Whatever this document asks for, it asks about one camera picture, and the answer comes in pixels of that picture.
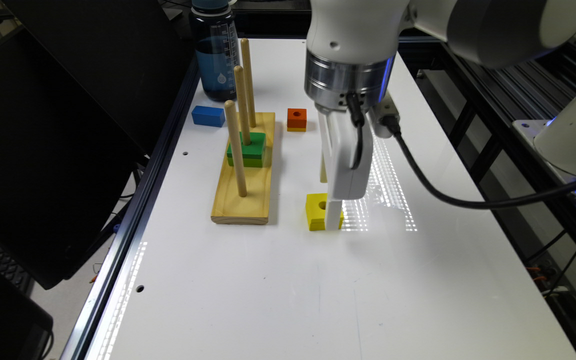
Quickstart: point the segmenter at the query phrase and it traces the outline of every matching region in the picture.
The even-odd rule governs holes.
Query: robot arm
[[[491,68],[543,55],[576,32],[576,1],[569,0],[311,0],[311,6],[304,88],[320,113],[331,227],[341,200],[365,193],[372,142],[363,117],[398,116],[386,89],[403,29],[416,27]],[[349,107],[350,99],[359,99],[356,106]],[[387,137],[374,123],[375,133]]]

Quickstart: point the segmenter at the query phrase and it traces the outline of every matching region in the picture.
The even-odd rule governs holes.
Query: blue block
[[[226,115],[224,109],[195,106],[192,110],[192,121],[197,125],[222,127],[226,121]]]

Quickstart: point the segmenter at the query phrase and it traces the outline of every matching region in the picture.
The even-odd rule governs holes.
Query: black monitor
[[[155,0],[6,4],[27,28],[0,40],[0,246],[49,289],[105,240],[194,51]]]
[[[52,317],[0,274],[0,360],[38,360],[52,332]]]

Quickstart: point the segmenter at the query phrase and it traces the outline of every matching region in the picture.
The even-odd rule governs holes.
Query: water bottle
[[[214,101],[234,100],[239,44],[228,0],[192,0],[190,30],[204,92]]]

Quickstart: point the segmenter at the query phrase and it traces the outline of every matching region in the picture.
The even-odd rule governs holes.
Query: wooden peg board
[[[256,113],[255,118],[257,126],[252,129],[252,132],[266,134],[266,155],[263,167],[244,169],[248,195],[240,197],[235,170],[228,165],[228,158],[224,151],[221,175],[210,216],[217,224],[265,225],[268,223],[275,113]]]

